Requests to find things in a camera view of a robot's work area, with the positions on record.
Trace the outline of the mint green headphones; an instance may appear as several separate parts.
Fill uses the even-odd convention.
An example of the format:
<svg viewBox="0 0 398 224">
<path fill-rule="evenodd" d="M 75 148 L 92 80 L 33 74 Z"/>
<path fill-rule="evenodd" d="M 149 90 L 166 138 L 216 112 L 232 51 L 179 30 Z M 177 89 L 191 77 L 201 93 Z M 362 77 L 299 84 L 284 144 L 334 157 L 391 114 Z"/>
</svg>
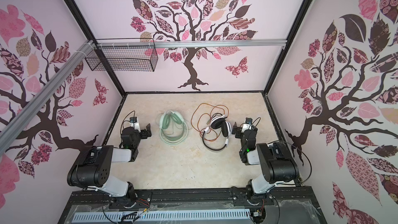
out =
<svg viewBox="0 0 398 224">
<path fill-rule="evenodd" d="M 169 110 L 161 115 L 160 138 L 168 145 L 178 145 L 186 140 L 189 134 L 187 122 L 181 113 Z"/>
</svg>

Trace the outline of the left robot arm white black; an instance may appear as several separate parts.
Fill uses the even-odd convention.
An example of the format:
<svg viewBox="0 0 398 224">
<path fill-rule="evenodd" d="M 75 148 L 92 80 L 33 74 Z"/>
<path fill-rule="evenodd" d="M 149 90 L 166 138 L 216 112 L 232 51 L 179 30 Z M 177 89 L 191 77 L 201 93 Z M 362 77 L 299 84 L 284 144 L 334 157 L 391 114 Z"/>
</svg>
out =
<svg viewBox="0 0 398 224">
<path fill-rule="evenodd" d="M 113 163 L 134 162 L 141 140 L 151 136 L 150 124 L 143 130 L 132 125 L 122 130 L 119 148 L 113 145 L 86 146 L 68 172 L 68 185 L 104 193 L 125 208 L 138 204 L 148 207 L 149 202 L 139 197 L 133 184 L 112 176 L 110 169 Z"/>
</svg>

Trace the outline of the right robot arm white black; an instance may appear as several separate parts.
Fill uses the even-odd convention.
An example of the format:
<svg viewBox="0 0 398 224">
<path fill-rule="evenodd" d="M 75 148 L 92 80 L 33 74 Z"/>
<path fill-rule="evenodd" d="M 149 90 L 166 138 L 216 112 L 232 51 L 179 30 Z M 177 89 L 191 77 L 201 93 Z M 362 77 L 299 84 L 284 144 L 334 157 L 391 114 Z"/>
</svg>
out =
<svg viewBox="0 0 398 224">
<path fill-rule="evenodd" d="M 257 143 L 258 129 L 249 124 L 233 126 L 232 134 L 240 140 L 239 157 L 247 166 L 259 165 L 261 174 L 251 179 L 246 186 L 247 200 L 266 196 L 278 185 L 294 182 L 299 177 L 299 168 L 292 158 L 289 148 L 282 141 L 270 144 Z"/>
</svg>

